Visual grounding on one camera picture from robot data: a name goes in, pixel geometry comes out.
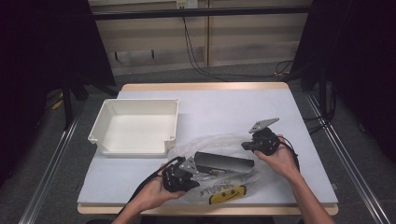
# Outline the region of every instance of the hand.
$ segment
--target hand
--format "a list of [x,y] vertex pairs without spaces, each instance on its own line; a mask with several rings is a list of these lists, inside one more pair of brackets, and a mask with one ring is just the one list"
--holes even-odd
[[[282,135],[278,135],[278,139],[285,143]],[[295,175],[295,172],[299,173],[291,152],[283,144],[280,144],[276,153],[271,156],[266,156],[259,150],[255,150],[254,154],[260,160],[267,162],[275,172],[287,179]]]
[[156,208],[170,199],[177,199],[186,194],[184,191],[169,192],[163,187],[160,176],[153,178],[143,187],[136,197],[125,206],[122,213],[112,222],[113,224],[133,223],[143,211]]
[[184,194],[185,191],[169,192],[163,187],[163,179],[157,176],[142,188],[131,203],[138,205],[140,212],[143,212],[156,208],[168,200],[178,199]]

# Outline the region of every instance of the cable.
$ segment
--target cable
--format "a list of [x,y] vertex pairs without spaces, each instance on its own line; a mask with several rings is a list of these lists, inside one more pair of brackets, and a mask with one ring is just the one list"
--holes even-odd
[[304,120],[304,122],[308,122],[308,121],[311,121],[311,120],[314,120],[314,119],[322,119],[323,117],[322,116],[318,116],[318,117],[315,117],[315,118],[303,118],[303,120]]
[[332,84],[332,93],[330,96],[330,111],[327,112],[326,114],[319,116],[317,118],[312,118],[312,119],[324,119],[324,123],[320,124],[319,126],[308,128],[308,130],[313,130],[309,134],[316,133],[320,129],[323,129],[326,127],[334,118],[335,115],[335,108],[337,106],[337,90],[335,89],[334,85]]
[[[286,60],[286,61],[283,61],[283,62],[278,63],[278,64],[276,65],[276,68],[275,68],[275,74],[278,75],[278,74],[283,73],[283,71],[285,71],[286,68],[288,68],[289,65],[290,65],[290,63],[292,63],[292,62],[293,62],[293,60]],[[279,67],[282,63],[287,63],[287,64],[286,64],[286,66],[285,66],[284,68],[282,68],[282,70],[279,71],[279,70],[278,70],[278,67]]]
[[[184,36],[186,38],[187,52],[189,54],[190,63],[191,63],[191,66],[195,69],[195,71],[197,71],[199,74],[204,75],[204,76],[208,76],[208,77],[217,78],[217,79],[220,79],[222,81],[227,81],[227,80],[225,80],[223,78],[220,78],[219,76],[230,76],[230,77],[274,77],[275,76],[275,75],[254,76],[254,75],[241,75],[241,74],[213,74],[213,73],[207,72],[202,67],[200,67],[198,62],[196,62],[196,60],[195,60],[195,55],[194,55],[194,51],[193,51],[193,48],[192,48],[192,43],[191,43],[191,39],[190,39],[189,30],[187,28],[186,19],[184,17],[183,17],[183,22],[184,22]],[[193,60],[195,62],[195,65],[192,63],[190,51],[191,51],[192,58],[193,58]]]
[[[160,169],[158,169],[157,171],[155,171],[154,173],[152,173],[151,175],[149,175],[134,191],[134,194],[132,195],[132,197],[129,199],[128,203],[133,200],[136,195],[140,192],[140,190],[142,190],[143,187],[145,187],[147,185],[147,183],[152,180],[153,178],[158,176],[158,173],[163,170],[164,168],[166,168],[170,163],[174,162],[174,161],[179,161],[179,160],[183,160],[182,157],[174,157],[172,160],[170,160],[169,162],[167,162],[165,165],[161,166]],[[119,213],[117,214],[117,217],[122,213],[122,211],[125,209],[126,205],[125,204],[122,209],[119,211]]]
[[300,163],[299,163],[298,158],[297,158],[298,155],[294,151],[294,148],[291,145],[291,142],[287,138],[285,138],[284,136],[278,136],[278,137],[282,138],[283,140],[285,140],[288,143],[288,144],[286,144],[284,142],[280,142],[281,145],[285,146],[288,150],[290,150],[290,152],[291,152],[291,154],[292,154],[292,156],[294,158],[294,163],[296,164],[298,171],[300,171]]

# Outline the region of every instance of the electrical outlet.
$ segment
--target electrical outlet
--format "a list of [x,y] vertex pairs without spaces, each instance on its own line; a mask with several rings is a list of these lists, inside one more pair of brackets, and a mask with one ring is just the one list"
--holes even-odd
[[187,0],[176,0],[176,8],[177,9],[187,8]]
[[187,0],[187,8],[198,8],[198,0]]

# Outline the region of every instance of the person's right hand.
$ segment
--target person's right hand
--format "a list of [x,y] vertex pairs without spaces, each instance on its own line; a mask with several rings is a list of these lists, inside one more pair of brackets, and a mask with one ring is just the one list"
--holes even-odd
[[[285,143],[282,135],[278,135],[278,139]],[[283,144],[280,144],[276,153],[271,156],[266,156],[259,150],[255,150],[254,154],[260,160],[267,162],[275,172],[287,179],[295,175],[295,172],[299,173],[291,152]]]

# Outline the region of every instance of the yellow and black object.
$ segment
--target yellow and black object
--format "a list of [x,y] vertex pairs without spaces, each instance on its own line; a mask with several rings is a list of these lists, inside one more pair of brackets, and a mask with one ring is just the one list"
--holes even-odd
[[209,198],[209,204],[214,203],[225,203],[231,200],[239,199],[247,194],[247,187],[246,186],[237,186],[233,187],[232,189],[224,190],[223,192],[219,192],[213,194]]

